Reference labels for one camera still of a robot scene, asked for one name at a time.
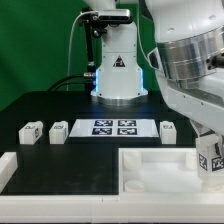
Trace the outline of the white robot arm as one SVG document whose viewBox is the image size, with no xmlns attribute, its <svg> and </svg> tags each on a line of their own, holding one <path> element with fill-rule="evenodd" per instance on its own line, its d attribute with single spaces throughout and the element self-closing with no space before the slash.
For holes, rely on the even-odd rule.
<svg viewBox="0 0 224 224">
<path fill-rule="evenodd" d="M 137 71 L 137 32 L 169 108 L 224 135 L 224 0 L 83 0 L 102 29 L 102 62 L 92 96 L 132 100 L 144 93 Z M 130 11 L 137 2 L 145 21 Z"/>
</svg>

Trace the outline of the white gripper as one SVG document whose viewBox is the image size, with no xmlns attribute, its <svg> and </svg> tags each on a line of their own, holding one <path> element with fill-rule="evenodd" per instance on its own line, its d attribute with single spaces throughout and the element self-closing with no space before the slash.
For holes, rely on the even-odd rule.
<svg viewBox="0 0 224 224">
<path fill-rule="evenodd" d="M 182 89 L 160 72 L 156 71 L 155 75 L 167 106 L 191 119 L 190 124 L 198 137 L 211 135 L 213 131 L 224 136 L 224 92 L 215 90 L 209 77 L 199 82 L 202 89 Z"/>
</svg>

